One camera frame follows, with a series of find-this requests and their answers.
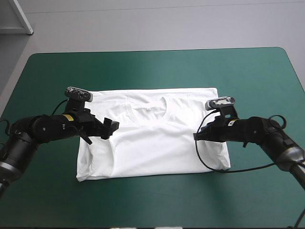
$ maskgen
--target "table surface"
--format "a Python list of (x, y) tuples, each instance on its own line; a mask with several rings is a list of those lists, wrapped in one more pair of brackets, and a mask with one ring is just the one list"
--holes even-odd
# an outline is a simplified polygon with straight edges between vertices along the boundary
[[(29, 58), (2, 117), (13, 123), (50, 114), (65, 99), (67, 86), (216, 87), (219, 96), (236, 99), (241, 118), (285, 116), (285, 131), (305, 147), (305, 94), (281, 48), (38, 53)], [(277, 167), (79, 183), (78, 146), (78, 137), (40, 146), (0, 201), (0, 226), (285, 227), (305, 205), (302, 188)], [(255, 144), (245, 149), (230, 142), (228, 148), (232, 169), (271, 163)]]

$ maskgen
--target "folded t-shirt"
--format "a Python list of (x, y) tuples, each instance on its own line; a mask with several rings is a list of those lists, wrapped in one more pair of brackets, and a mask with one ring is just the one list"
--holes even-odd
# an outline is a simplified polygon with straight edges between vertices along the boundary
[[(199, 161), (193, 133), (208, 114), (215, 88), (115, 90), (91, 92), (85, 107), (96, 118), (120, 122), (108, 140), (80, 139), (77, 179), (104, 179), (210, 171)], [(217, 115), (207, 118), (204, 125)], [(226, 143), (198, 141), (202, 159), (215, 169), (228, 169)]]

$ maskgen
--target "neckline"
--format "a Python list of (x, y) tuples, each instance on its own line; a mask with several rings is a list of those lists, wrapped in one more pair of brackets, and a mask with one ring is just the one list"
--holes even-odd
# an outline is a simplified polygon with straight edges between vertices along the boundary
[(159, 99), (158, 101), (152, 101), (150, 103), (142, 103), (142, 104), (143, 104), (143, 107), (147, 107), (149, 104), (156, 104), (158, 102), (161, 102), (162, 99), (164, 100), (164, 103), (165, 103), (165, 113), (159, 119), (155, 119), (155, 120), (139, 119), (133, 112), (132, 102), (129, 100), (125, 102), (127, 114), (134, 123), (139, 123), (142, 125), (153, 125), (153, 124), (164, 123), (165, 121), (167, 121), (169, 119), (170, 112), (171, 112), (171, 108), (170, 108), (171, 103), (170, 103), (170, 101), (169, 101), (170, 99), (168, 97), (162, 96), (161, 99)]

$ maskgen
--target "black cable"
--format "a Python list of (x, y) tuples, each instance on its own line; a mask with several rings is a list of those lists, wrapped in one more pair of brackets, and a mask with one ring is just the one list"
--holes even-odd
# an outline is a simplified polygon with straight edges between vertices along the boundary
[(0, 158), (5, 158), (5, 157), (6, 157), (6, 154), (7, 154), (7, 152), (8, 152), (8, 148), (7, 148), (7, 146), (6, 146), (5, 143), (0, 142), (0, 144), (3, 145), (3, 147), (4, 147), (4, 155), (0, 155)]
[(7, 119), (0, 119), (0, 123), (2, 123), (2, 122), (6, 122), (6, 128), (5, 128), (4, 132), (7, 136), (10, 136), (10, 134), (9, 134), (10, 122)]
[[(203, 118), (197, 132), (196, 132), (196, 136), (198, 135), (199, 133), (199, 130), (201, 128), (201, 126), (203, 125), (205, 119), (210, 116), (211, 114), (213, 113), (216, 113), (218, 112), (217, 110), (214, 110), (212, 112), (210, 112), (206, 117)], [(296, 161), (281, 161), (281, 162), (275, 162), (275, 163), (270, 163), (270, 164), (267, 164), (267, 165), (264, 165), (264, 166), (258, 166), (258, 167), (253, 167), (253, 168), (247, 168), (247, 169), (239, 169), (239, 170), (231, 170), (231, 171), (227, 171), (227, 170), (220, 170), (220, 169), (214, 169), (214, 168), (211, 168), (209, 167), (200, 157), (200, 154), (199, 154), (199, 151), (198, 151), (198, 145), (197, 145), (197, 138), (195, 138), (195, 146), (196, 146), (196, 152), (197, 152), (197, 155), (198, 155), (198, 158), (199, 160), (201, 161), (201, 163), (207, 167), (208, 169), (212, 170), (212, 171), (215, 171), (215, 172), (219, 172), (219, 173), (240, 173), (240, 172), (247, 172), (247, 171), (253, 171), (253, 170), (258, 170), (258, 169), (262, 169), (262, 168), (268, 168), (268, 167), (271, 167), (271, 166), (275, 166), (275, 165), (279, 165), (281, 163), (287, 163), (287, 162), (291, 162), (293, 164), (297, 164), (303, 168), (305, 168), (305, 165), (302, 164), (301, 162), (305, 161), (305, 160), (302, 160), (301, 162), (296, 162)]]
[(66, 101), (68, 101), (68, 99), (65, 99), (64, 101), (61, 101), (61, 102), (57, 105), (57, 107), (55, 108), (55, 110), (53, 111), (53, 113), (52, 113), (51, 115), (55, 114), (56, 110), (60, 107), (60, 105), (62, 105), (62, 104), (63, 104), (64, 102), (66, 102)]
[(302, 221), (303, 217), (305, 215), (305, 209), (302, 211), (302, 213), (300, 214), (299, 218), (297, 219), (296, 223), (295, 223), (295, 226), (294, 226), (294, 229), (297, 229), (300, 222)]

